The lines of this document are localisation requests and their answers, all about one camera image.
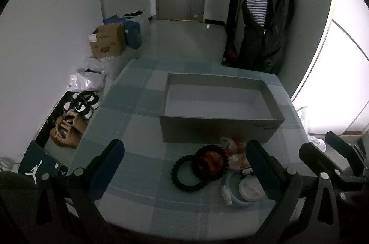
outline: open box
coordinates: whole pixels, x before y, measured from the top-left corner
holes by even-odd
[[[218,143],[226,136],[264,143],[284,120],[262,80],[168,74],[160,113],[164,142]]]

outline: white plastic bag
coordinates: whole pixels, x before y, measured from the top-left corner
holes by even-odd
[[[310,119],[307,112],[307,106],[299,108],[296,111],[298,113],[298,116],[300,117],[301,123],[304,127],[307,137],[309,138],[309,141],[313,143],[316,147],[318,147],[322,152],[325,152],[327,146],[325,145],[324,141],[322,139],[318,139],[315,136],[309,135]]]
[[[102,57],[96,59],[88,57],[84,61],[86,68],[95,72],[104,72],[107,77],[115,80],[131,59],[137,59],[137,49],[126,47],[124,52],[117,57]]]
[[[130,21],[138,22],[140,24],[141,39],[145,39],[149,33],[149,16],[146,11],[141,11],[142,14],[130,18]]]
[[[78,70],[71,74],[69,79],[68,91],[100,91],[104,88],[105,73],[85,72]]]

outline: shoe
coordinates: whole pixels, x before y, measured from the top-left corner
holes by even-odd
[[[71,104],[73,104],[74,112],[81,115],[86,120],[89,120],[91,118],[93,114],[93,109],[87,103],[87,101],[84,100],[82,95],[77,95],[76,98],[73,98]]]
[[[81,93],[84,100],[87,101],[87,103],[96,110],[100,104],[100,98],[98,97],[96,92],[93,91],[84,91]]]
[[[74,108],[74,100],[80,95],[81,93],[74,93],[71,97],[71,101],[64,104],[63,109],[64,113],[68,112],[69,110],[73,110]]]
[[[56,145],[73,149],[76,149],[81,141],[81,134],[63,122],[51,129],[50,137]]]
[[[82,93],[73,94],[71,101],[65,103],[63,109],[65,113],[73,110],[78,115],[82,116],[85,120],[89,120],[93,114],[93,109],[88,104],[88,102],[85,101]]]
[[[86,131],[88,123],[84,121],[84,119],[75,113],[73,110],[69,110],[67,113],[65,113],[62,117],[62,122],[70,127],[75,128],[78,130],[81,134],[83,134]]]

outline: baseboard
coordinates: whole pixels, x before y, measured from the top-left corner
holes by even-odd
[[[205,19],[205,23],[208,24],[215,24],[215,25],[221,25],[223,27],[226,26],[226,23],[224,21],[219,21],[219,20],[210,20],[210,19]]]

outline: table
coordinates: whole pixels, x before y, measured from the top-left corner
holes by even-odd
[[[181,192],[171,183],[170,171],[175,161],[194,154],[202,145],[162,141],[159,108],[169,72],[264,80],[276,97],[285,122],[263,147],[284,167],[314,176],[298,156],[300,146],[308,142],[307,136],[275,75],[214,63],[150,59],[131,60],[119,75],[82,137],[69,172],[86,167],[113,138],[121,139],[125,156],[103,198],[97,202],[108,222],[144,234],[187,240],[221,240],[254,234],[268,216],[273,201],[237,208],[224,203],[220,194],[222,180],[195,193]]]

